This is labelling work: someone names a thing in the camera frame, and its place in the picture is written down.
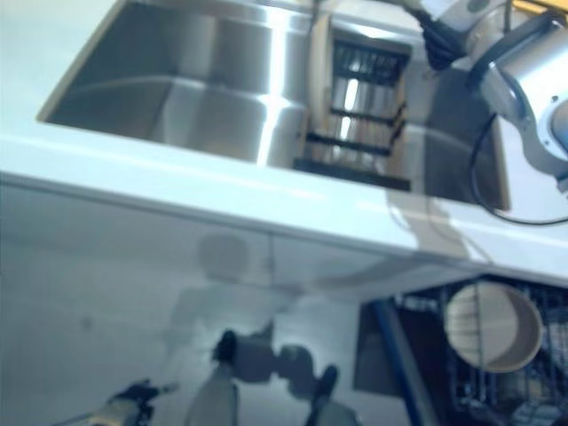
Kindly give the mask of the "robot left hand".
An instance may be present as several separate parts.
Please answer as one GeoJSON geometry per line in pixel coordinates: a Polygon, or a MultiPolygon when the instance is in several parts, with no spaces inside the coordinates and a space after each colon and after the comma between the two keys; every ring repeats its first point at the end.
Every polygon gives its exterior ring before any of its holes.
{"type": "Polygon", "coordinates": [[[152,402],[179,389],[179,383],[152,384],[150,379],[135,382],[113,395],[109,403],[118,425],[149,425],[154,416],[152,402]]]}

